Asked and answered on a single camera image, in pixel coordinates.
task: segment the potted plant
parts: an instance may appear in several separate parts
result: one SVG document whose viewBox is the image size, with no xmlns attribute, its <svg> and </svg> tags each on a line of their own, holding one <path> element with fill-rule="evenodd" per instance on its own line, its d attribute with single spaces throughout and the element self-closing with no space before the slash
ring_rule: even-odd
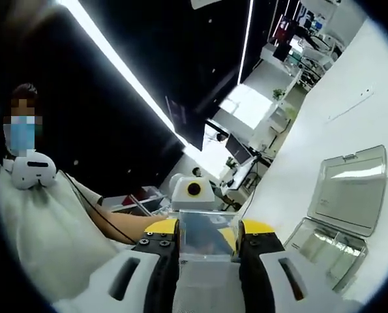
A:
<svg viewBox="0 0 388 313">
<path fill-rule="evenodd" d="M 285 90 L 283 89 L 274 89 L 273 90 L 273 98 L 276 101 L 279 101 L 285 95 Z"/>
</svg>

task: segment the led light strip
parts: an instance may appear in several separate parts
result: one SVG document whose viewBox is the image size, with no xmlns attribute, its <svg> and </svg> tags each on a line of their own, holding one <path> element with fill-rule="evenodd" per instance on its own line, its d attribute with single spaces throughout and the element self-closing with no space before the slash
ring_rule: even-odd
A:
<svg viewBox="0 0 388 313">
<path fill-rule="evenodd" d="M 269 29 L 269 32 L 267 33 L 267 40 L 266 40 L 266 41 L 269 41 L 270 36 L 271 36 L 271 32 L 272 32 L 272 28 L 273 28 L 273 22 L 275 21 L 276 10 L 278 10 L 278 0 L 276 0 L 275 9 L 274 9 L 274 11 L 273 11 L 273 16 L 272 16 L 271 28 Z"/>
<path fill-rule="evenodd" d="M 293 20 L 295 19 L 295 15 L 297 14 L 297 11 L 298 11 L 298 8 L 299 8 L 299 4 L 300 4 L 300 2 L 298 1 L 298 3 L 297 3 L 297 7 L 295 8 L 295 12 L 293 13 Z"/>
<path fill-rule="evenodd" d="M 291 1 L 291 0 L 288 0 L 288 3 L 286 4 L 286 9 L 285 9 L 284 15 L 286 15 L 286 13 L 288 12 L 288 8 L 289 8 L 289 6 L 290 6 L 290 1 Z"/>
<path fill-rule="evenodd" d="M 249 8 L 248 8 L 245 45 L 243 46 L 243 54 L 241 56 L 240 71 L 239 71 L 239 77 L 237 79 L 237 85 L 240 85 L 241 74 L 243 73 L 243 65 L 245 63 L 246 49 L 247 49 L 247 40 L 248 40 L 248 31 L 250 29 L 250 22 L 252 20 L 253 2 L 254 2 L 254 0 L 250 0 L 250 5 L 249 5 Z"/>
<path fill-rule="evenodd" d="M 282 18 L 283 18 L 283 17 L 284 17 L 284 15 L 283 15 L 283 14 L 281 14 L 281 15 L 280 15 L 280 17 L 279 17 L 278 24 L 276 25 L 276 27 L 275 27 L 275 30 L 273 31 L 272 37 L 275 37 L 276 31 L 278 30 L 278 27 L 279 27 L 280 21 L 282 20 Z"/>
<path fill-rule="evenodd" d="M 178 137 L 184 146 L 190 145 L 183 137 L 175 132 L 172 122 L 166 114 L 160 109 L 159 105 L 153 100 L 151 95 L 133 75 L 130 69 L 125 65 L 123 60 L 118 56 L 117 52 L 111 47 L 110 43 L 102 35 L 98 27 L 86 13 L 85 9 L 77 0 L 56 0 L 57 3 L 66 7 L 75 17 L 76 21 L 82 26 L 83 30 L 88 34 L 92 41 L 98 46 L 102 53 L 110 60 L 114 67 L 120 72 L 125 80 L 131 84 L 134 90 L 146 101 L 147 105 L 157 114 L 162 122 Z"/>
</svg>

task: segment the cable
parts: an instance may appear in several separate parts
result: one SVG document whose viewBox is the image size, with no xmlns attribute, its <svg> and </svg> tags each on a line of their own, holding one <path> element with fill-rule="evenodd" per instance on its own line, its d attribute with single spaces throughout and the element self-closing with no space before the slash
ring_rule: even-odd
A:
<svg viewBox="0 0 388 313">
<path fill-rule="evenodd" d="M 129 241 L 131 241 L 134 245 L 137 245 L 137 242 L 135 242 L 133 239 L 131 239 L 129 236 L 127 236 L 125 233 L 123 233 L 121 230 L 119 230 L 117 227 L 115 227 L 107 218 L 105 218 L 97 209 L 95 209 L 95 207 L 92 205 L 91 202 L 89 202 L 89 200 L 83 195 L 83 193 L 81 192 L 81 190 L 74 184 L 74 182 L 72 181 L 72 179 L 69 177 L 68 174 L 66 174 L 65 172 L 63 172 L 64 175 L 67 177 L 67 179 L 70 181 L 70 183 L 76 188 L 76 190 L 81 194 L 81 196 L 85 199 L 85 201 L 94 209 L 95 212 L 98 213 L 99 216 L 101 216 L 101 218 L 103 220 L 105 220 L 112 228 L 114 228 L 116 231 L 118 231 L 121 235 L 123 235 L 124 237 L 126 237 Z"/>
</svg>

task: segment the window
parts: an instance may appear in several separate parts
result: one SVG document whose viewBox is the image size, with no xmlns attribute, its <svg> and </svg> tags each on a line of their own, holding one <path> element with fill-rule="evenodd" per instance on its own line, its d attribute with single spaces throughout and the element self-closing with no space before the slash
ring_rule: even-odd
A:
<svg viewBox="0 0 388 313">
<path fill-rule="evenodd" d="M 272 100 L 246 85 L 238 85 L 221 103 L 220 108 L 255 129 L 271 107 Z"/>
</svg>

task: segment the dark hair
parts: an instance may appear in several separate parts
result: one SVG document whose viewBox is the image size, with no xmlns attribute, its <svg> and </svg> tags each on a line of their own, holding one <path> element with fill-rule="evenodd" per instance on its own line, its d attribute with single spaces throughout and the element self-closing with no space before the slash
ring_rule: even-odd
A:
<svg viewBox="0 0 388 313">
<path fill-rule="evenodd" d="M 200 170 L 200 168 L 199 168 L 199 167 L 196 167 L 196 168 L 194 168 L 194 169 L 192 170 L 192 173 L 196 176 L 196 172 L 199 171 L 199 170 Z"/>
<path fill-rule="evenodd" d="M 227 138 L 226 135 L 221 134 L 220 132 L 217 134 L 216 137 L 217 137 L 217 140 L 220 141 L 220 142 L 222 142 L 223 140 L 225 140 Z"/>
<path fill-rule="evenodd" d="M 31 83 L 23 83 L 17 86 L 11 93 L 10 99 L 4 105 L 4 116 L 11 115 L 11 100 L 12 99 L 29 99 L 33 100 L 32 106 L 35 109 L 35 115 L 42 115 L 42 108 L 38 99 L 38 93 L 36 87 Z"/>
<path fill-rule="evenodd" d="M 36 87 L 31 83 L 23 83 L 17 86 L 10 96 L 7 95 L 5 101 L 2 102 L 3 104 L 0 107 L 0 164 L 2 164 L 4 158 L 13 157 L 5 144 L 5 135 L 3 130 L 4 117 L 9 117 L 11 115 L 10 99 L 12 98 L 33 99 L 36 102 L 38 100 Z"/>
</svg>

